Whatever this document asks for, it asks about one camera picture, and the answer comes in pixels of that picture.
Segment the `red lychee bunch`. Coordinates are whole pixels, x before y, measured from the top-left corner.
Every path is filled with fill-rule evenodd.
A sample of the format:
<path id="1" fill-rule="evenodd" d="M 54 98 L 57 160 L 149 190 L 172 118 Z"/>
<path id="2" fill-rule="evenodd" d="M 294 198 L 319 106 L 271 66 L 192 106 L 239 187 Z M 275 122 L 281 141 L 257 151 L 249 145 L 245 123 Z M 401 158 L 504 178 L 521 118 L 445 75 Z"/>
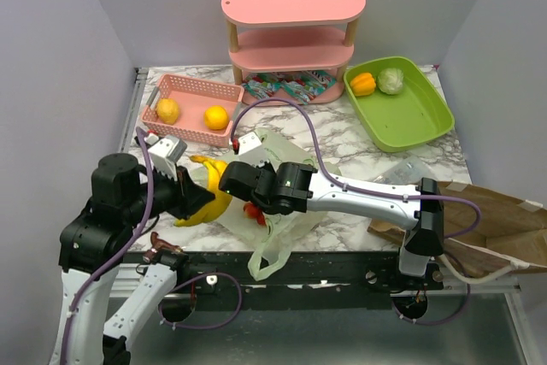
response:
<path id="1" fill-rule="evenodd" d="M 253 203 L 248 202 L 244 204 L 243 207 L 244 215 L 254 220 L 259 226 L 264 227 L 266 226 L 266 219 L 262 211 L 255 206 Z"/>

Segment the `orange fruit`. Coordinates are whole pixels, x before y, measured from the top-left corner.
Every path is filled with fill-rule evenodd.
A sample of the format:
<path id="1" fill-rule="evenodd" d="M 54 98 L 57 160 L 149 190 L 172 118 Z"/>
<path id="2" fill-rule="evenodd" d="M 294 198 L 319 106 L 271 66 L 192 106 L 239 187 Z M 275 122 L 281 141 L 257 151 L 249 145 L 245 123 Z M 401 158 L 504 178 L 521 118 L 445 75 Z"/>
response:
<path id="1" fill-rule="evenodd" d="M 226 129 L 230 122 L 230 117 L 224 107 L 215 105 L 205 110 L 203 113 L 203 122 L 209 130 L 220 131 Z"/>

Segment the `green cabbage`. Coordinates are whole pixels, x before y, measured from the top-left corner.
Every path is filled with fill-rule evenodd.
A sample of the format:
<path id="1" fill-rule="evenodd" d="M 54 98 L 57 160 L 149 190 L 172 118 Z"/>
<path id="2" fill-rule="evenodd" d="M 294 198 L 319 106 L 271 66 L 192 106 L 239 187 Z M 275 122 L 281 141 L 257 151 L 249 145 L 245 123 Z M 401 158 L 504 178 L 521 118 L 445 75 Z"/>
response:
<path id="1" fill-rule="evenodd" d="M 386 68 L 377 76 L 377 86 L 387 95 L 397 95 L 403 90 L 404 73 L 399 68 Z"/>

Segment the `yellow lemon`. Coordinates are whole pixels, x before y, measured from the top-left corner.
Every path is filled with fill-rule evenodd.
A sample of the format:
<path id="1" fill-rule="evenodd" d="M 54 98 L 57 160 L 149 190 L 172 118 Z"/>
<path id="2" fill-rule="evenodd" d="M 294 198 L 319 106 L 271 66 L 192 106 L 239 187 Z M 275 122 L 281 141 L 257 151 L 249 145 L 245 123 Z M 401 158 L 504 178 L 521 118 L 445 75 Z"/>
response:
<path id="1" fill-rule="evenodd" d="M 173 125 L 179 119 L 180 108 L 172 98 L 162 98 L 156 104 L 156 114 L 163 123 Z"/>

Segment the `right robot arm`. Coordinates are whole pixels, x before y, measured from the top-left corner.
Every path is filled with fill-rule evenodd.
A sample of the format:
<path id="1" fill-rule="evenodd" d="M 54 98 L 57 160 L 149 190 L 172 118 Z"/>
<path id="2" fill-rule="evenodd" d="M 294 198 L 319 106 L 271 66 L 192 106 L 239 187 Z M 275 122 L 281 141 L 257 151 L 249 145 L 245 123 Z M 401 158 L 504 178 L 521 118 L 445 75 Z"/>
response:
<path id="1" fill-rule="evenodd" d="M 231 162 L 219 188 L 268 215 L 339 212 L 402 228 L 403 245 L 392 272 L 395 283 L 405 290 L 420 284 L 429 260 L 444 253 L 444 206 L 435 180 L 382 185 L 326 174 L 296 162 L 283 162 L 276 169 Z"/>

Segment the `clear plastic container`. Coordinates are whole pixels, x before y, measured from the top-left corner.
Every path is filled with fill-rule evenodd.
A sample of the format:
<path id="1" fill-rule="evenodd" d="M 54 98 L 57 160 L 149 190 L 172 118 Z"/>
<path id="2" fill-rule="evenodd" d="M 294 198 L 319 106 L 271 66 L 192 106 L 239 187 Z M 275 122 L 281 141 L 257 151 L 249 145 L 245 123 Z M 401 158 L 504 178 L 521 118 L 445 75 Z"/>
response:
<path id="1" fill-rule="evenodd" d="M 418 157 L 410 156 L 379 174 L 374 183 L 385 185 L 418 184 L 423 178 L 435 179 L 430 168 Z"/>

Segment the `cherry mint candy packet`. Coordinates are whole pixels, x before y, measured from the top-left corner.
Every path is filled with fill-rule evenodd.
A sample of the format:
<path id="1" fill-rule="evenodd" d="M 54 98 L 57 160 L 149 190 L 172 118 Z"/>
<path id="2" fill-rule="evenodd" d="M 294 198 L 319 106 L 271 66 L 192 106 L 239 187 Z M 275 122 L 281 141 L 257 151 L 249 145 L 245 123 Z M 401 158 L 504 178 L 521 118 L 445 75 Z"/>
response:
<path id="1" fill-rule="evenodd" d="M 276 94 L 281 83 L 274 74 L 249 74 L 243 81 L 243 87 L 253 98 L 263 100 Z"/>

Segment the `yellow bell pepper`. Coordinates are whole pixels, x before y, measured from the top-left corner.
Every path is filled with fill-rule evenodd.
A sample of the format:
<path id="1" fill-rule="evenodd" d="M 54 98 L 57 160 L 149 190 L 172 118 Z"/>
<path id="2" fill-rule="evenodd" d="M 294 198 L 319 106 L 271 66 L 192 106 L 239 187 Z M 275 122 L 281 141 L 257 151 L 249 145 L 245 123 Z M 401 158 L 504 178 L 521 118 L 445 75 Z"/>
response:
<path id="1" fill-rule="evenodd" d="M 375 78 L 370 73 L 359 74 L 350 82 L 350 89 L 356 97 L 369 96 L 376 89 Z"/>

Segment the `pink three-tier shelf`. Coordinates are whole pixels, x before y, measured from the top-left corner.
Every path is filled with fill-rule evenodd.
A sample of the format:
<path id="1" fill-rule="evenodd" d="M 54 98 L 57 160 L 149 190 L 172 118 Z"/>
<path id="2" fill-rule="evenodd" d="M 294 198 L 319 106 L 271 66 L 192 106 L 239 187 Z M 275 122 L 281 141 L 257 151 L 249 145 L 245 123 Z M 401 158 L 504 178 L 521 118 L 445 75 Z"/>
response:
<path id="1" fill-rule="evenodd" d="M 337 100 L 366 2 L 221 0 L 236 84 L 247 74 L 325 70 L 337 81 L 315 102 Z"/>

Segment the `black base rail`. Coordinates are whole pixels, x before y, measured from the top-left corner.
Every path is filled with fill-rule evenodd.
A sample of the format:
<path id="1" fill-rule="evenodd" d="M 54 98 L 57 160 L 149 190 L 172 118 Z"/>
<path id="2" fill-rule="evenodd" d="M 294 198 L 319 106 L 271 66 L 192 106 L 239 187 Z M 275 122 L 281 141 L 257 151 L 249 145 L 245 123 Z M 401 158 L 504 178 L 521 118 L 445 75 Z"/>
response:
<path id="1" fill-rule="evenodd" d="M 199 280 L 168 294 L 168 317 L 191 309 L 208 312 L 243 310 L 389 309 L 393 297 L 440 291 L 438 264 L 426 275 L 400 274 L 395 251 L 294 252 L 285 266 L 265 280 L 254 280 L 247 267 L 248 252 L 187 252 L 188 277 L 209 272 L 224 275 L 216 285 Z"/>

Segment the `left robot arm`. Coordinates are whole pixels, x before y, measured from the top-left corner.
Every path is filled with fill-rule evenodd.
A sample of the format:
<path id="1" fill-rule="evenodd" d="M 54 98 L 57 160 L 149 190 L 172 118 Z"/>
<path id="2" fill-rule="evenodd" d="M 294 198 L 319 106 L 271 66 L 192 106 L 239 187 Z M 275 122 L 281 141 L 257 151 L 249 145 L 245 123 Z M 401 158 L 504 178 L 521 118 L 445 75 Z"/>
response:
<path id="1" fill-rule="evenodd" d="M 144 281 L 112 315 L 109 297 L 126 246 L 148 219 L 188 217 L 214 199 L 178 166 L 170 179 L 135 156 L 103 157 L 91 175 L 91 197 L 61 233 L 62 312 L 53 364 L 128 364 L 135 339 L 163 298 L 183 291 L 188 258 L 172 245 L 154 246 Z"/>

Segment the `avocado print plastic bag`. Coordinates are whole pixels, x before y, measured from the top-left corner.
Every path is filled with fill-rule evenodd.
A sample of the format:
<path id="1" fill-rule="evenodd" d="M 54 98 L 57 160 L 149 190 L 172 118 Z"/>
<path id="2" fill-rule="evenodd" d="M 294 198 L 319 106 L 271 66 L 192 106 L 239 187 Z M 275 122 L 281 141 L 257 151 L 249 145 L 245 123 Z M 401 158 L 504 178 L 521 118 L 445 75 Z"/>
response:
<path id="1" fill-rule="evenodd" d="M 274 167 L 282 162 L 319 167 L 314 154 L 301 149 L 282 135 L 265 128 L 257 128 L 255 134 L 262 141 L 267 159 Z M 233 199 L 215 222 L 253 251 L 247 268 L 256 281 L 263 281 L 281 270 L 291 255 L 294 242 L 310 233 L 326 217 L 325 212 L 267 215 L 266 224 L 261 226 L 244 214 L 243 207 L 242 201 Z"/>

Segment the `pink perforated basket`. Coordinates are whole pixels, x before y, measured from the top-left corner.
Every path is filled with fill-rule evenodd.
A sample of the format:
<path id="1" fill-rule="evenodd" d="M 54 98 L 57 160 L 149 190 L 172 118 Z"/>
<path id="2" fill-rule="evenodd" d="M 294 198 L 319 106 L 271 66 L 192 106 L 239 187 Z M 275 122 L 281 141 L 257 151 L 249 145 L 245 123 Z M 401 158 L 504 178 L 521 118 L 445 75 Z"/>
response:
<path id="1" fill-rule="evenodd" d="M 206 79 L 164 74 L 158 80 L 141 113 L 141 121 L 155 134 L 173 135 L 186 142 L 217 147 L 228 146 L 232 124 L 243 102 L 244 88 Z M 180 115 L 172 124 L 160 120 L 156 105 L 163 98 L 173 99 Z M 203 119 L 206 109 L 219 105 L 227 111 L 228 124 L 219 131 L 209 129 Z"/>

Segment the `brown paper bag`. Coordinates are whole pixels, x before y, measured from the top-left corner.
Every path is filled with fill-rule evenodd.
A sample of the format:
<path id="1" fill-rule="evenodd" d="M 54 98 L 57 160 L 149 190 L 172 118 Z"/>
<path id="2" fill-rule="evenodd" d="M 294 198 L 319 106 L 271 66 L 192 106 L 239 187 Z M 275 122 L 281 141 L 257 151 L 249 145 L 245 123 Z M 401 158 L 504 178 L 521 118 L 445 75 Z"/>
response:
<path id="1" fill-rule="evenodd" d="M 470 233 L 448 238 L 444 248 L 479 278 L 509 265 L 512 259 L 529 264 L 523 274 L 546 271 L 546 209 L 542 205 L 477 185 L 440 181 L 440 193 L 467 199 L 479 206 L 482 218 Z"/>

